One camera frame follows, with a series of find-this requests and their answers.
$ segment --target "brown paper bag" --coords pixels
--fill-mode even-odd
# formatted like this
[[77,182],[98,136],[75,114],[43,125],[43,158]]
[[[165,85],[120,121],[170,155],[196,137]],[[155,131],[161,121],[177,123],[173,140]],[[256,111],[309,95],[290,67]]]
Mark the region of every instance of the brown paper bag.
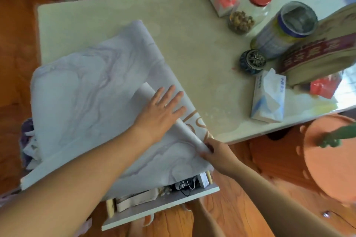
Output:
[[308,83],[346,69],[356,62],[356,3],[319,22],[314,34],[284,55],[278,73],[287,84]]

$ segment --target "marble-patterned sheet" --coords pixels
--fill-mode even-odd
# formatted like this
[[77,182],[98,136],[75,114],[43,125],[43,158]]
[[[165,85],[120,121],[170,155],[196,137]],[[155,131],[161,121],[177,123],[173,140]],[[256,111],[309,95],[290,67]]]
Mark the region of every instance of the marble-patterned sheet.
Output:
[[[31,105],[43,162],[22,178],[22,188],[125,131],[155,91],[172,84],[176,93],[183,91],[141,21],[95,47],[38,68],[31,82]],[[186,95],[177,108],[182,105],[188,108],[186,114],[127,169],[104,199],[212,169],[197,154],[207,151],[202,140],[209,133]]]

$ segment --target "leg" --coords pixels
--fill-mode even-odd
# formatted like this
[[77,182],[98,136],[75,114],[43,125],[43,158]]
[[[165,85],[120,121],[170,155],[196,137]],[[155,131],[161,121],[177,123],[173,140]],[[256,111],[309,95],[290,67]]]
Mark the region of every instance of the leg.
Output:
[[130,224],[130,229],[128,230],[127,237],[143,237],[144,223],[145,223],[145,218],[132,221]]
[[204,208],[200,199],[192,200],[186,204],[194,216],[193,237],[225,237],[225,234]]

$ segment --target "forearm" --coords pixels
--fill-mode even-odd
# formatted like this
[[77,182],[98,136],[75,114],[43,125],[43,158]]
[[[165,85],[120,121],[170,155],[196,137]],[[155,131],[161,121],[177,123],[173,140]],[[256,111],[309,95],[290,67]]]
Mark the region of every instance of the forearm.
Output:
[[342,236],[243,163],[236,163],[230,177],[241,185],[275,236]]
[[130,128],[58,168],[1,208],[0,236],[72,236],[147,144]]

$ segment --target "hand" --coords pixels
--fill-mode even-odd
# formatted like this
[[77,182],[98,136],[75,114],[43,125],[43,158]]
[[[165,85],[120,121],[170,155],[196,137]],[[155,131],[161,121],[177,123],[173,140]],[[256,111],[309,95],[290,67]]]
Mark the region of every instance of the hand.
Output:
[[231,176],[236,171],[236,165],[240,160],[235,156],[230,147],[223,142],[208,138],[205,142],[211,153],[201,153],[200,156],[223,175]]
[[163,135],[187,110],[187,108],[183,106],[175,112],[172,112],[184,95],[183,92],[180,91],[170,101],[175,89],[175,86],[170,86],[162,99],[160,99],[164,88],[159,88],[133,123],[133,127],[139,131],[139,134],[147,137],[150,143],[149,146],[161,141]]

